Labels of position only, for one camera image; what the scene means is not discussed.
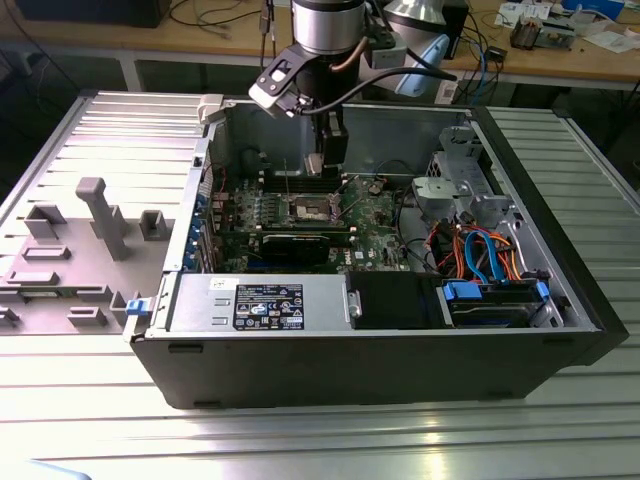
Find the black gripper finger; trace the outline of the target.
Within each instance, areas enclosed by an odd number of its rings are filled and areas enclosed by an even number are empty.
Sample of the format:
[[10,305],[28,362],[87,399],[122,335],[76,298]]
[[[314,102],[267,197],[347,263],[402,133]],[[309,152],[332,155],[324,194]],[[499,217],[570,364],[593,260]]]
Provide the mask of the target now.
[[348,141],[342,111],[329,111],[319,116],[319,150],[324,168],[336,168],[344,163]]

